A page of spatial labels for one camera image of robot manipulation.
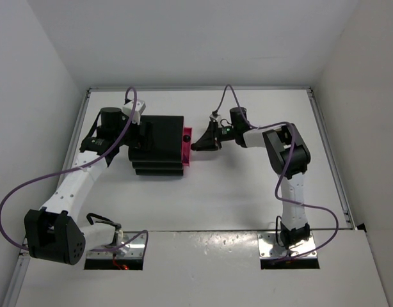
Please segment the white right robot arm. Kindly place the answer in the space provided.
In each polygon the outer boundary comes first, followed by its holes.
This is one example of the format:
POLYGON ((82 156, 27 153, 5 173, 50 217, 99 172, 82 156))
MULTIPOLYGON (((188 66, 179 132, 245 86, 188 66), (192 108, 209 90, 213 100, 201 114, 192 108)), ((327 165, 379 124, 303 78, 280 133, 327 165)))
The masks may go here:
POLYGON ((230 124, 223 126, 213 112, 207 130, 191 144, 192 151, 217 151, 224 141, 235 141, 243 148, 265 148, 272 170, 278 175, 276 190, 281 190, 282 216, 276 241, 281 247, 308 240, 310 226, 305 215, 304 174, 310 164, 310 152, 293 123, 275 128, 253 128, 247 122, 246 108, 230 109, 230 124))

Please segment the black drawer cabinet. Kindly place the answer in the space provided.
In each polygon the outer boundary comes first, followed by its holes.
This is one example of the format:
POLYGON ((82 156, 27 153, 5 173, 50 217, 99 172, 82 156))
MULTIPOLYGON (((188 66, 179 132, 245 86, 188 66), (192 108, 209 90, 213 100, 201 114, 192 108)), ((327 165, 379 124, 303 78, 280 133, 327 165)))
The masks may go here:
POLYGON ((141 121, 153 124, 151 151, 129 147, 128 158, 138 176, 176 176, 184 174, 182 165, 182 133, 184 117, 145 115, 141 121))

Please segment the pink drawer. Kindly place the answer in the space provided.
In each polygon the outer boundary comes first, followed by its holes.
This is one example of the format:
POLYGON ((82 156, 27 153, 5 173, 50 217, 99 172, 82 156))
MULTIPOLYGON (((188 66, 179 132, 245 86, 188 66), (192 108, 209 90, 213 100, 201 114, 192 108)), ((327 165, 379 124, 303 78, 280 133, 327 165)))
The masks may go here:
POLYGON ((184 127, 182 133, 182 165, 189 166, 191 159, 192 128, 184 127))

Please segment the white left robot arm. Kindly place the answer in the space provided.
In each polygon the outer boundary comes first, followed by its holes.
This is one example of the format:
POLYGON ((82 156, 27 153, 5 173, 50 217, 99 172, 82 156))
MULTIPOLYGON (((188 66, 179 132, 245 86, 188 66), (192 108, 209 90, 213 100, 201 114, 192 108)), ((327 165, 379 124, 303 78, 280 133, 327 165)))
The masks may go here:
POLYGON ((121 226, 114 221, 99 216, 82 228, 76 221, 94 183, 119 148, 149 147, 147 126, 140 123, 144 110, 140 100, 99 111, 81 142, 74 169, 39 210, 29 210, 24 218, 30 257, 75 265, 87 251, 116 254, 126 245, 121 226))

